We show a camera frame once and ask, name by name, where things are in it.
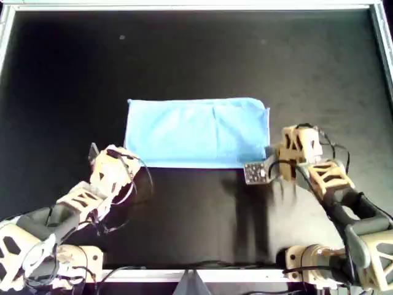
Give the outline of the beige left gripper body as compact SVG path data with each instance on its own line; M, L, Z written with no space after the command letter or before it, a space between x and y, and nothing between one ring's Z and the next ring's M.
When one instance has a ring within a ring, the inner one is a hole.
M107 147L94 159L90 184L106 197L115 197L131 184L141 168L137 156L123 147Z

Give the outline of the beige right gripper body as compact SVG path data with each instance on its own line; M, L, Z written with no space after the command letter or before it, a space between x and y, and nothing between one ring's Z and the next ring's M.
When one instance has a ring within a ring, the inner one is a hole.
M276 147L278 159L290 162L279 164L279 172L287 181L296 178L294 165L317 163L323 154L319 132L310 125L284 127L282 141Z

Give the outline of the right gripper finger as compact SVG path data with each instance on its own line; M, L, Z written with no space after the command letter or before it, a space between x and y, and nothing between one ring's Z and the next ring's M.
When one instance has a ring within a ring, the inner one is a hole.
M278 160L279 147L277 145L267 146L265 148L265 165L271 165L274 161Z

